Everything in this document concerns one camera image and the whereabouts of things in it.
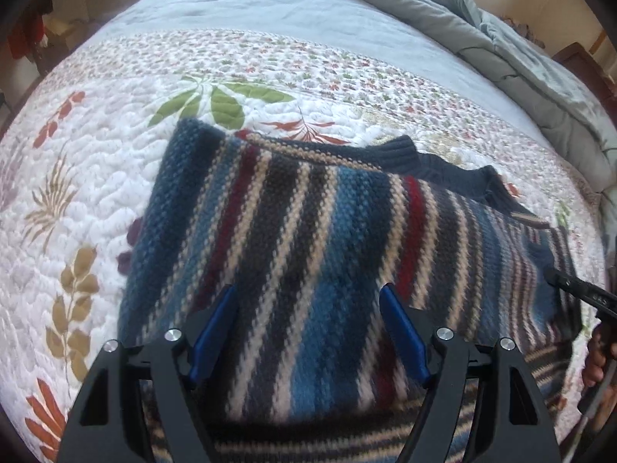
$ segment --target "mattress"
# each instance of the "mattress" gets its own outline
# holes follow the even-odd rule
[[[359,0],[142,0],[39,85],[0,143],[0,402],[41,461],[116,336],[179,117],[356,146],[407,134],[460,167],[493,165],[567,228],[578,276],[604,283],[597,195],[520,107],[421,33]],[[559,439],[576,422],[583,314]]]

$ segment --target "red stripe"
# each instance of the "red stripe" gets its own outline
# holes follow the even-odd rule
[[[412,282],[420,253],[420,245],[424,236],[426,212],[424,197],[418,181],[408,176],[404,178],[403,183],[409,197],[409,209],[404,248],[399,270],[396,274],[395,287],[403,302],[408,303],[411,298]],[[396,350],[386,331],[382,332],[377,353],[376,371],[373,374],[377,405],[387,407],[392,405],[396,398],[396,387],[394,386]]]
[[[214,291],[217,289],[218,280],[224,269],[227,251],[231,246],[233,232],[240,218],[242,204],[246,199],[246,193],[255,175],[258,153],[259,148],[250,145],[242,156],[238,177],[232,186],[227,206],[220,219],[220,227],[218,228],[210,265],[202,275],[202,280],[193,303],[192,311],[194,312],[206,308],[215,296]]]

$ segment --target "silver bolt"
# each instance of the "silver bolt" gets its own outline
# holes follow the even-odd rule
[[[516,348],[516,344],[510,338],[501,338],[499,340],[499,346],[501,346],[504,350],[513,350]]]
[[[454,333],[448,327],[440,327],[437,329],[437,337],[440,340],[449,341],[454,337]]]
[[[165,333],[165,339],[167,341],[178,341],[182,337],[182,331],[180,329],[169,329]]]
[[[103,349],[109,353],[115,352],[118,349],[119,344],[120,343],[116,340],[109,340],[103,345]]]

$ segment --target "gold leaf print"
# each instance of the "gold leaf print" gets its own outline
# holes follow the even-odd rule
[[[56,330],[47,327],[47,347],[55,358],[64,361],[67,387],[69,364],[79,382],[83,382],[88,373],[85,358],[90,353],[90,336],[76,325],[88,318],[92,295],[99,292],[99,281],[94,273],[90,273],[95,260],[96,249],[85,246],[77,251],[73,262],[64,267],[59,276],[64,294],[56,298],[52,308]]]
[[[73,185],[72,178],[67,177],[72,167],[67,167],[66,163],[67,157],[61,153],[54,164],[51,175],[45,177],[45,186],[32,192],[32,198],[38,208],[25,217],[27,229],[24,241],[30,238],[32,245],[39,236],[45,235],[42,245],[43,253],[47,252],[49,239],[58,221],[64,216],[78,191]]]

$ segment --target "floral quilt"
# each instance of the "floral quilt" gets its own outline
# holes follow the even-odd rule
[[[115,336],[132,246],[179,118],[228,131],[364,146],[408,134],[464,168],[493,165],[529,210],[570,233],[602,286],[597,196],[555,153],[465,97],[371,58],[233,30],[153,32],[80,49],[0,144],[0,402],[41,461]],[[587,335],[593,326],[584,311]],[[558,404],[576,421],[585,335]]]

